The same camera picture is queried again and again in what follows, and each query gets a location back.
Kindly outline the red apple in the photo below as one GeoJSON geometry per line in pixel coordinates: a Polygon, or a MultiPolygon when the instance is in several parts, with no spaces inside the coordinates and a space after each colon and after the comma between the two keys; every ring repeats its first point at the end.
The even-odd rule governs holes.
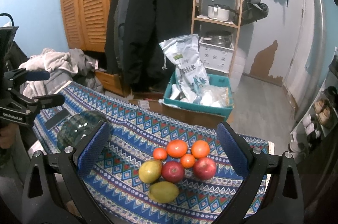
{"type": "Polygon", "coordinates": [[[184,168],[179,162],[166,162],[162,167],[162,177],[168,182],[178,183],[184,178],[184,168]]]}
{"type": "Polygon", "coordinates": [[[203,157],[194,163],[193,173],[200,180],[211,179],[216,172],[216,163],[211,158],[203,157]]]}

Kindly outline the large orange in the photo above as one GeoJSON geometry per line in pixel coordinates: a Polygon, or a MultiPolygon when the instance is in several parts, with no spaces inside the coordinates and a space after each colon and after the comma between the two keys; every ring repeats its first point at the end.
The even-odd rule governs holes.
{"type": "Polygon", "coordinates": [[[204,158],[210,153],[210,146],[206,141],[196,141],[191,147],[191,153],[196,159],[204,158]]]}
{"type": "Polygon", "coordinates": [[[170,141],[166,147],[168,155],[172,158],[181,158],[187,153],[187,143],[180,139],[170,141]]]}

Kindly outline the small orange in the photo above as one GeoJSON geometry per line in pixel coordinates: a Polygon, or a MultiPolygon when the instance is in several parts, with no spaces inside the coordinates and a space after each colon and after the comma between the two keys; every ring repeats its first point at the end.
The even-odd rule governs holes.
{"type": "Polygon", "coordinates": [[[192,154],[185,154],[182,156],[182,158],[180,158],[180,164],[184,168],[192,168],[195,164],[195,161],[196,159],[192,154]]]}
{"type": "Polygon", "coordinates": [[[156,160],[166,160],[167,159],[167,151],[164,148],[158,147],[153,151],[153,157],[156,160]]]}

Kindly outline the black smartphone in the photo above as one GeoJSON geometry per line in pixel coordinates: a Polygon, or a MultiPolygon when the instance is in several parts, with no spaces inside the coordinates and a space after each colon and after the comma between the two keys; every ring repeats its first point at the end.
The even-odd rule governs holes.
{"type": "Polygon", "coordinates": [[[70,113],[67,109],[62,109],[61,111],[56,113],[53,117],[51,117],[50,119],[48,119],[45,122],[45,127],[48,130],[51,130],[53,127],[55,127],[57,124],[59,124],[65,118],[67,118],[69,115],[70,115],[70,113]]]}

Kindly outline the clear glass bowl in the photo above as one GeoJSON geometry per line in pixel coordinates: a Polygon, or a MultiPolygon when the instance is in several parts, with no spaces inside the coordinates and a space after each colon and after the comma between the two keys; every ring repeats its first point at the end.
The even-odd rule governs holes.
{"type": "Polygon", "coordinates": [[[82,111],[73,115],[57,134],[57,148],[63,151],[68,146],[75,147],[83,136],[90,134],[99,121],[106,121],[105,115],[99,111],[82,111]]]}

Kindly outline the patterned blue tablecloth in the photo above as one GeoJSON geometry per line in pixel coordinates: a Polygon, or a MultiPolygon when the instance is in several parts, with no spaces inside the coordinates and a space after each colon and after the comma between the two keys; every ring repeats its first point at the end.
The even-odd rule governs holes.
{"type": "Polygon", "coordinates": [[[109,215],[130,223],[212,223],[228,205],[242,178],[230,164],[213,129],[193,126],[141,109],[127,102],[70,83],[60,93],[62,109],[70,116],[98,111],[109,121],[111,136],[84,183],[109,215]],[[151,160],[157,147],[175,139],[191,146],[198,140],[210,147],[216,163],[213,178],[201,181],[192,170],[178,183],[179,195],[167,204],[148,197],[148,184],[139,176],[140,166],[151,160]]]}

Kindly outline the shoe rack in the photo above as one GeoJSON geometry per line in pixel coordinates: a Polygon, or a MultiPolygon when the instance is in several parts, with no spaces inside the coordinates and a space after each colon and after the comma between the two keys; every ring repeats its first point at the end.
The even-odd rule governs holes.
{"type": "Polygon", "coordinates": [[[337,48],[309,108],[290,133],[288,150],[296,163],[313,152],[337,125],[337,48]]]}

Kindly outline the clear plastic bag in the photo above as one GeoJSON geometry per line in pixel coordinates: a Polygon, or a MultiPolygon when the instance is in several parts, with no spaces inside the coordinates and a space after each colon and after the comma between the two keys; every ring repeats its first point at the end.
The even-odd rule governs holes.
{"type": "Polygon", "coordinates": [[[231,107],[232,93],[229,87],[206,85],[198,90],[194,104],[217,108],[231,107]]]}

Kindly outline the teal cardboard box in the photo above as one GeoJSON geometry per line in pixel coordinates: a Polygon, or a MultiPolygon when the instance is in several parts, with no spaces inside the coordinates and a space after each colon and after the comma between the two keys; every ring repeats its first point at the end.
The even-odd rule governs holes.
{"type": "MultiPolygon", "coordinates": [[[[220,76],[220,75],[214,75],[214,74],[207,74],[209,78],[209,83],[212,86],[218,86],[218,87],[229,87],[230,88],[230,80],[228,77],[220,76]]],[[[170,81],[167,85],[167,88],[164,93],[164,103],[166,105],[172,106],[172,107],[178,107],[180,109],[190,110],[190,111],[196,111],[201,113],[209,113],[214,115],[219,115],[224,117],[224,119],[228,119],[230,114],[232,113],[232,110],[234,108],[226,107],[226,108],[217,108],[217,107],[208,107],[208,106],[202,106],[198,104],[194,104],[194,102],[185,102],[183,99],[178,100],[177,96],[175,99],[173,99],[173,89],[177,88],[178,84],[176,82],[175,74],[172,74],[170,81]]]]}

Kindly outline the black hanging jacket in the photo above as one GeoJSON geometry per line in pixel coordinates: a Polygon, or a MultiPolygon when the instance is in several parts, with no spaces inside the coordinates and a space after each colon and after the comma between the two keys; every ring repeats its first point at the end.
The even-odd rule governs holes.
{"type": "Polygon", "coordinates": [[[132,92],[163,91],[174,65],[160,43],[191,29],[193,0],[111,0],[106,70],[121,73],[132,92]]]}

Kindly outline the white rice bag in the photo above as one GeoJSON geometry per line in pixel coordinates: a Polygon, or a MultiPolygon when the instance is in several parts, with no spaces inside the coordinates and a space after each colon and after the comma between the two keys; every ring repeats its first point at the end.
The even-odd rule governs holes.
{"type": "Polygon", "coordinates": [[[175,66],[176,85],[189,103],[196,100],[200,88],[209,84],[198,45],[199,36],[196,34],[182,35],[160,43],[164,55],[175,66]]]}

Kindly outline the white storage basket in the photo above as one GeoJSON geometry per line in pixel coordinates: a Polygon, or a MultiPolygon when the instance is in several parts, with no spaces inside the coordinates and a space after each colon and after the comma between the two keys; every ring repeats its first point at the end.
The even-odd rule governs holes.
{"type": "Polygon", "coordinates": [[[206,40],[201,37],[199,40],[199,56],[205,68],[229,73],[234,46],[232,43],[225,46],[214,45],[210,43],[210,38],[206,40]]]}

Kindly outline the steel pot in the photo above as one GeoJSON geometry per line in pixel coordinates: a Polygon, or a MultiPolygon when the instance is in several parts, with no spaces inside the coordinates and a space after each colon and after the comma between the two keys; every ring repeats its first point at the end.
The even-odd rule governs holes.
{"type": "Polygon", "coordinates": [[[233,41],[233,34],[230,31],[214,30],[205,33],[204,42],[230,48],[233,41]]]}

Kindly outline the grey hanging bag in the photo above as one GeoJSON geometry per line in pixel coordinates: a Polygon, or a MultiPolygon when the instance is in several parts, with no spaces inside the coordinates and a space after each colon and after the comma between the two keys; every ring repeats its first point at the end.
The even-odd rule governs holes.
{"type": "Polygon", "coordinates": [[[241,25],[264,19],[268,13],[269,8],[267,4],[262,3],[261,0],[244,0],[242,4],[241,25]]]}

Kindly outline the white cooking pot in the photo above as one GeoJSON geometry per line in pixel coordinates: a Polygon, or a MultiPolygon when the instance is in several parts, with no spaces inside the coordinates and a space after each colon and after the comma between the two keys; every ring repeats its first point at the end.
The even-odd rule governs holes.
{"type": "Polygon", "coordinates": [[[208,5],[207,17],[210,19],[226,22],[230,17],[230,10],[228,6],[213,4],[208,5]]]}

